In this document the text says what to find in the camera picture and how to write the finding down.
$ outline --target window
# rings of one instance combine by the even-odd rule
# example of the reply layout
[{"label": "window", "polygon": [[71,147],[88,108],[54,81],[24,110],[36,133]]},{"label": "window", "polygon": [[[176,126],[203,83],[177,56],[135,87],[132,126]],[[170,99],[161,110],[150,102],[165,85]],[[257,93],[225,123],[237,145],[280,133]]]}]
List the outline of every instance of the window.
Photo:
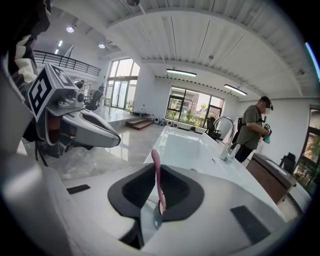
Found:
[{"label": "window", "polygon": [[140,67],[131,58],[113,61],[104,91],[104,105],[132,111],[139,71]]},{"label": "window", "polygon": [[223,99],[193,90],[172,87],[165,118],[206,127],[208,117],[220,116],[223,104]]},{"label": "window", "polygon": [[118,77],[133,77],[138,79],[140,67],[131,58],[113,61],[111,64],[108,81]]},{"label": "window", "polygon": [[302,154],[293,175],[310,194],[314,193],[320,182],[320,107],[310,110]]},{"label": "window", "polygon": [[91,89],[91,84],[82,86],[81,91],[84,93],[85,97],[89,96],[90,89]]}]

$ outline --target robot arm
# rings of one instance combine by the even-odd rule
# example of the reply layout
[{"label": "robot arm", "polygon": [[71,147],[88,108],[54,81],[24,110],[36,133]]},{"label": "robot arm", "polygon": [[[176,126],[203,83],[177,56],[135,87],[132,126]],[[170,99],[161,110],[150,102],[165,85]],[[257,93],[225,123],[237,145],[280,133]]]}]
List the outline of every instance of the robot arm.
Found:
[{"label": "robot arm", "polygon": [[[85,109],[83,92],[59,67],[46,63],[27,97],[37,136],[52,157],[59,158],[72,146],[112,148],[121,141],[103,118]],[[57,129],[52,130],[52,123]]]}]

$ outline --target railing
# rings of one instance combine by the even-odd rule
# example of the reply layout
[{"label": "railing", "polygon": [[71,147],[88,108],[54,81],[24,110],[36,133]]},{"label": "railing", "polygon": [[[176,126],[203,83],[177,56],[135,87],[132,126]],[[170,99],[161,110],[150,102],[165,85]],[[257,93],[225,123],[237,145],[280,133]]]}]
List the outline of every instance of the railing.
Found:
[{"label": "railing", "polygon": [[37,64],[44,64],[46,62],[72,70],[81,71],[84,73],[88,73],[90,75],[99,76],[100,68],[95,66],[91,66],[84,62],[75,60],[73,58],[64,57],[61,55],[35,50],[34,51],[34,59]]}]

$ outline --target olive t-shirt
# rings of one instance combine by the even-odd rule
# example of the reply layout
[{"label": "olive t-shirt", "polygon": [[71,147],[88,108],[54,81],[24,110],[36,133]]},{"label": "olive t-shirt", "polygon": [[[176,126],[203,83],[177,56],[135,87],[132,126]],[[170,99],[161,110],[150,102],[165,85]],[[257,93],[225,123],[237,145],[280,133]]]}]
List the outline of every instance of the olive t-shirt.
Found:
[{"label": "olive t-shirt", "polygon": [[[258,125],[262,126],[262,117],[255,105],[251,105],[246,109],[241,123],[257,123]],[[251,130],[246,125],[242,125],[236,143],[245,145],[251,150],[255,150],[258,147],[261,135],[262,134],[260,132]]]}]

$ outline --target white countertop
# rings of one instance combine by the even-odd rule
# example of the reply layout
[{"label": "white countertop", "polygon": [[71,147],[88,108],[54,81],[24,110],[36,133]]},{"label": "white countertop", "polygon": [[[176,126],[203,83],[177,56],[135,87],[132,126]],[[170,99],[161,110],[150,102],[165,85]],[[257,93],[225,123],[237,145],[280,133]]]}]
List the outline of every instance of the white countertop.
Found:
[{"label": "white countertop", "polygon": [[[236,159],[226,162],[219,158],[223,147],[222,142],[216,142],[205,133],[197,134],[169,126],[163,129],[153,146],[159,153],[161,164],[194,169],[198,173],[231,181],[269,205],[285,219],[264,188],[240,162]],[[144,163],[153,163],[151,154]],[[151,194],[157,194],[156,188]]]}]

